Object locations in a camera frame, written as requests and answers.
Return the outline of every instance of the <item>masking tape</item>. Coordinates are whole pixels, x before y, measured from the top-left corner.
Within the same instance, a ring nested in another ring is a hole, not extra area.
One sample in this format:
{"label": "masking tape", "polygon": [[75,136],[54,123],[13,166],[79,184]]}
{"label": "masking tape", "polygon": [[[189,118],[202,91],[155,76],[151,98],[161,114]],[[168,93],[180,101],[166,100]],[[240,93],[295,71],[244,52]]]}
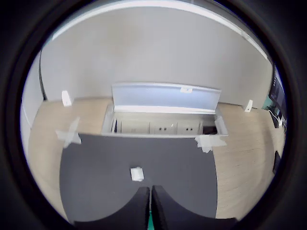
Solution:
{"label": "masking tape", "polygon": [[70,125],[68,132],[56,130],[59,140],[64,141],[64,149],[67,148],[70,143],[81,144],[79,134],[76,132],[80,117],[77,117]]}
{"label": "masking tape", "polygon": [[216,135],[199,135],[195,137],[197,142],[197,147],[201,148],[203,152],[208,153],[212,150],[212,147],[226,146],[226,142],[221,140],[219,136]]}

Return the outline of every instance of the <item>white wall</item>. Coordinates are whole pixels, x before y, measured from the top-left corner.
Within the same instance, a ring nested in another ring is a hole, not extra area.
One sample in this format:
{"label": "white wall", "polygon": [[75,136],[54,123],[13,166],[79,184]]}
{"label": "white wall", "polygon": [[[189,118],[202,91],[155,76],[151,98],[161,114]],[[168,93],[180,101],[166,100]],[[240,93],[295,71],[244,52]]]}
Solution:
{"label": "white wall", "polygon": [[28,159],[28,146],[29,146],[29,138],[30,138],[31,127],[27,121],[25,112],[24,112],[24,105],[21,104],[20,108],[20,134],[21,134],[21,141],[24,148],[24,154],[26,159]]}
{"label": "white wall", "polygon": [[220,101],[261,108],[272,66],[250,43],[211,19],[173,9],[111,11],[83,21],[42,51],[48,100],[109,97],[111,84],[146,81],[221,89]]}
{"label": "white wall", "polygon": [[43,102],[43,95],[39,83],[38,67],[39,54],[34,59],[29,70],[24,85],[22,105],[20,108],[20,132],[26,158],[28,158],[28,145],[31,127],[37,111]]}
{"label": "white wall", "polygon": [[43,95],[38,74],[39,56],[40,53],[38,53],[33,61],[27,76],[27,80],[25,81],[23,92],[24,111],[30,127],[32,127],[37,111],[43,102]]}

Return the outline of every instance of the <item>monitor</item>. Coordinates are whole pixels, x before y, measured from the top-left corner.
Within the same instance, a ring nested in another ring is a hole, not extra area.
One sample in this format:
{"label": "monitor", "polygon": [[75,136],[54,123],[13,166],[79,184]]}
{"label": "monitor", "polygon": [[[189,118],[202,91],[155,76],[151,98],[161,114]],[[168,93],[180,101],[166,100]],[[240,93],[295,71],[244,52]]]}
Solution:
{"label": "monitor", "polygon": [[279,76],[277,67],[274,66],[272,85],[269,93],[269,98],[276,104],[283,117],[287,118],[286,97],[283,90],[282,81]]}

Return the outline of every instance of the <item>black mat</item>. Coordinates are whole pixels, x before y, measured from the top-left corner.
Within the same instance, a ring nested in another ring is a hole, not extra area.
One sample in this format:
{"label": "black mat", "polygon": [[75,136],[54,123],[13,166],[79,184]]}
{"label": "black mat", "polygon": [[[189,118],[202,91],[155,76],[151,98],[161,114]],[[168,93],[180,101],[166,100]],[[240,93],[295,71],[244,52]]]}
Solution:
{"label": "black mat", "polygon": [[[60,194],[70,222],[92,221],[122,208],[139,187],[162,185],[184,208],[215,217],[217,180],[213,152],[193,138],[120,138],[79,134],[82,144],[63,150]],[[143,168],[133,182],[130,168]]]}

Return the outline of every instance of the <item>power outlet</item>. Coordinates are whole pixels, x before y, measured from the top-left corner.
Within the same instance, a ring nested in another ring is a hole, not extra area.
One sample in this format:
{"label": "power outlet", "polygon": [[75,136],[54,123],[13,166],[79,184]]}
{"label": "power outlet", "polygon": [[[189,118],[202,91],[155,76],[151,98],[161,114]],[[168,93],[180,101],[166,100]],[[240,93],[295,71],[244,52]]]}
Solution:
{"label": "power outlet", "polygon": [[199,133],[200,123],[191,122],[178,122],[177,124],[177,134],[178,135],[197,135]]}
{"label": "power outlet", "polygon": [[150,122],[149,124],[150,134],[169,134],[175,135],[177,133],[177,123],[175,122]]}
{"label": "power outlet", "polygon": [[148,134],[148,131],[149,131],[149,122],[147,121],[134,121],[134,120],[121,121],[121,133]]}

